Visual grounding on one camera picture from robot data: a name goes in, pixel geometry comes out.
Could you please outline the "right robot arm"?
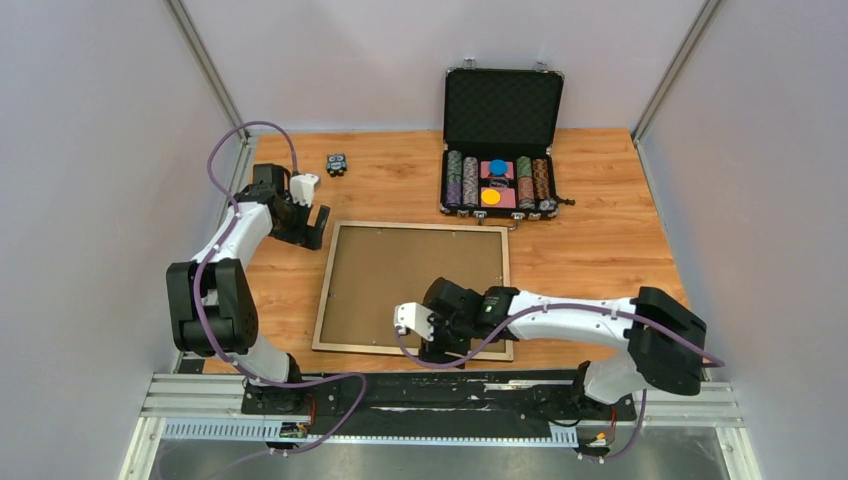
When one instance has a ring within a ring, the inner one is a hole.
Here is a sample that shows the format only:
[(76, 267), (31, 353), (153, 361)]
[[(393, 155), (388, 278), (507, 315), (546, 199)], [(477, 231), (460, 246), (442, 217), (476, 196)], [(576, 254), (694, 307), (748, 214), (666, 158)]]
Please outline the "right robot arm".
[(430, 367), (464, 366), (479, 351), (471, 345), (475, 340), (553, 339), (612, 348), (613, 357), (579, 367), (570, 392), (575, 411), (589, 418), (649, 387), (696, 396), (710, 359), (706, 323), (647, 286), (634, 297), (586, 300), (503, 286), (478, 293), (439, 277), (422, 302), (396, 307), (393, 323), (397, 334), (420, 337), (418, 358)]

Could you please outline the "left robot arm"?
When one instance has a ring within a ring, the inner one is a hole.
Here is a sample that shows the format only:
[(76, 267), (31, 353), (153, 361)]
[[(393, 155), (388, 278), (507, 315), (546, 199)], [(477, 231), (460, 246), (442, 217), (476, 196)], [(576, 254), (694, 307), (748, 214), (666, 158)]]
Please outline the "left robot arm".
[(271, 404), (293, 413), (307, 389), (293, 356), (261, 334), (246, 268), (265, 238), (320, 249), (330, 209), (314, 205), (316, 174), (275, 164), (260, 164), (253, 174), (244, 189), (226, 194), (225, 216), (208, 244), (166, 271), (173, 341), (181, 352), (216, 356), (250, 383), (269, 387)]

